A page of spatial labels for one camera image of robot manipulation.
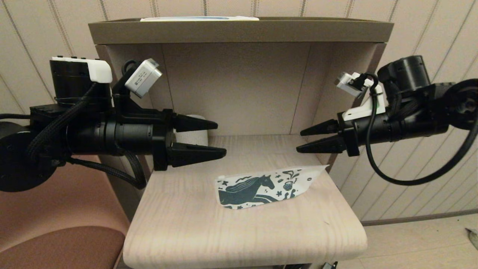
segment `tiled floor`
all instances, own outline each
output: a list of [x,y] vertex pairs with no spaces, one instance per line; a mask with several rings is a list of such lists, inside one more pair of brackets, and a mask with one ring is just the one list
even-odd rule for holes
[[465,227],[478,228],[478,214],[365,227],[368,250],[337,269],[478,269]]

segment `black cable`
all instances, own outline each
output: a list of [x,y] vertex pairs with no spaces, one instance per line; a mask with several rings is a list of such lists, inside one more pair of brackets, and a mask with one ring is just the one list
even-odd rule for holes
[[65,113],[61,114],[58,118],[49,123],[28,145],[26,154],[29,160],[33,163],[36,162],[38,153],[42,149],[42,146],[51,140],[62,128],[74,119],[90,102],[89,95],[93,92],[93,88],[96,86],[96,82],[91,84],[91,87],[80,99],[79,102],[70,107]]
[[126,71],[128,71],[128,66],[130,66],[130,64],[138,64],[138,62],[136,60],[128,60],[126,61],[123,66],[121,67],[121,73],[124,75],[126,73]]
[[144,182],[144,186],[146,187],[147,180],[144,175],[143,166],[138,160],[138,157],[136,157],[136,155],[132,153],[131,151],[127,151],[127,150],[124,151],[124,156],[130,162],[131,168],[133,169],[134,177],[136,178],[136,180],[141,183]]
[[133,185],[135,188],[138,188],[140,190],[144,189],[144,187],[146,187],[146,180],[144,179],[144,175],[143,175],[143,180],[140,180],[138,178],[134,178],[134,177],[128,175],[127,173],[125,173],[121,170],[118,170],[116,168],[113,168],[113,167],[110,167],[110,166],[107,166],[107,165],[104,165],[104,164],[100,164],[100,163],[96,163],[96,162],[92,162],[92,161],[75,159],[75,158],[71,158],[71,157],[66,159],[66,161],[71,163],[71,164],[79,164],[79,165],[82,165],[82,166],[85,166],[85,167],[88,167],[88,168],[103,171],[105,173],[108,173],[112,176],[115,176],[119,179],[122,179],[122,180],[128,182],[129,184]]
[[402,185],[402,186],[416,186],[416,185],[421,185],[428,183],[430,181],[433,181],[442,175],[446,174],[448,171],[450,171],[455,165],[457,165],[458,162],[465,156],[465,154],[468,152],[468,150],[471,148],[473,145],[473,141],[477,137],[478,134],[478,113],[476,113],[476,119],[475,119],[475,124],[473,128],[470,130],[468,133],[466,139],[464,140],[463,144],[461,147],[458,149],[458,151],[455,153],[455,155],[445,164],[443,165],[440,169],[435,171],[434,173],[423,177],[421,179],[414,179],[414,180],[398,180],[398,179],[393,179],[387,175],[385,175],[377,166],[375,163],[375,160],[373,159],[372,155],[372,150],[370,148],[370,133],[372,131],[372,126],[375,122],[375,116],[377,114],[377,93],[375,92],[375,87],[378,84],[378,78],[375,74],[373,73],[365,73],[366,75],[370,76],[373,78],[373,85],[370,87],[370,95],[372,97],[372,115],[370,117],[370,122],[369,126],[367,128],[367,136],[365,138],[365,148],[367,150],[367,157],[369,158],[370,165],[372,166],[373,170],[382,177],[384,180],[397,184],[397,185]]
[[20,119],[20,120],[29,120],[30,115],[24,115],[24,114],[0,114],[0,120],[4,119]]
[[401,121],[406,117],[412,115],[421,107],[421,102],[417,99],[413,99],[404,105],[400,110],[398,110],[395,114],[392,114],[389,118],[390,121]]
[[400,89],[398,86],[393,83],[392,81],[387,82],[388,88],[393,91],[391,98],[393,99],[391,104],[391,118],[395,116],[395,114],[400,110],[400,106],[402,104],[402,95],[400,94]]

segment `paper roll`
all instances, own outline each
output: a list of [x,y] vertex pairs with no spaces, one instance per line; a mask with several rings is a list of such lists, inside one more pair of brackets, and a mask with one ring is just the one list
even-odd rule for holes
[[[187,116],[205,120],[205,118],[200,115],[187,115]],[[179,143],[200,145],[200,146],[208,145],[207,130],[180,132],[180,133],[177,133],[176,130],[174,130],[174,133],[176,134],[176,141]]]

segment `shelf board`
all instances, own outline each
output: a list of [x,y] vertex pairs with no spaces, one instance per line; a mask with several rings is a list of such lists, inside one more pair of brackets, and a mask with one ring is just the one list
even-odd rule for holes
[[393,23],[344,18],[260,17],[259,21],[89,24],[96,45],[243,42],[387,42]]
[[304,194],[243,210],[223,208],[220,175],[320,165],[299,154],[298,135],[216,136],[220,160],[154,172],[124,246],[134,268],[229,268],[333,262],[356,257],[367,236],[324,171]]

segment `wall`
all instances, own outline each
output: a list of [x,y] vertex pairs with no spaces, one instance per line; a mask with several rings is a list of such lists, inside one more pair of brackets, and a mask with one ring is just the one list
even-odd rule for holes
[[[433,81],[478,77],[476,0],[1,0],[0,112],[28,113],[53,102],[48,59],[97,57],[88,22],[180,15],[328,16],[391,21],[391,39],[379,64],[421,54]],[[445,163],[466,132],[373,147],[380,167],[400,179],[420,177]],[[365,154],[337,157],[331,176],[362,220],[461,211],[477,207],[476,148],[437,182],[387,184]]]

